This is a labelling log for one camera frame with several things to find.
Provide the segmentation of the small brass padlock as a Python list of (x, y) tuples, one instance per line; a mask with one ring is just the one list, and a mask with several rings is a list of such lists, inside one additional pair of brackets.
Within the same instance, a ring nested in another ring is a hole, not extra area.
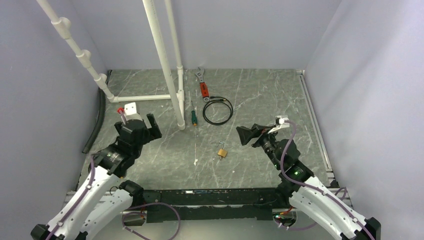
[(219, 142), (216, 147), (218, 148), (218, 152), (217, 155), (219, 156), (220, 159), (225, 158), (228, 154), (228, 152), (225, 150), (225, 143), (224, 142)]

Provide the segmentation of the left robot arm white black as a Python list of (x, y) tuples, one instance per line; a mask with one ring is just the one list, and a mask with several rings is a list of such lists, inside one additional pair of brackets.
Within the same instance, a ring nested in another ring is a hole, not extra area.
[(130, 117), (115, 123), (115, 141), (92, 155), (89, 176), (70, 201), (47, 224), (32, 229), (34, 240), (91, 240), (118, 213), (143, 205), (144, 190), (131, 180), (124, 181), (110, 199), (99, 204), (140, 157), (143, 146), (162, 137), (153, 114), (147, 114), (150, 127), (139, 114)]

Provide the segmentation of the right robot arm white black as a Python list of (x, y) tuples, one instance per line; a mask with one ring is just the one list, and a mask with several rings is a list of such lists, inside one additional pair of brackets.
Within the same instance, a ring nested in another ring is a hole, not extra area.
[(236, 128), (240, 143), (245, 146), (254, 140), (251, 146), (261, 147), (279, 171), (281, 183), (275, 189), (276, 203), (308, 215), (335, 240), (381, 239), (381, 223), (377, 219), (366, 218), (349, 207), (300, 161), (300, 152), (294, 143), (297, 126), (290, 120), (286, 123), (293, 127), (293, 132), (283, 140), (276, 139), (275, 125)]

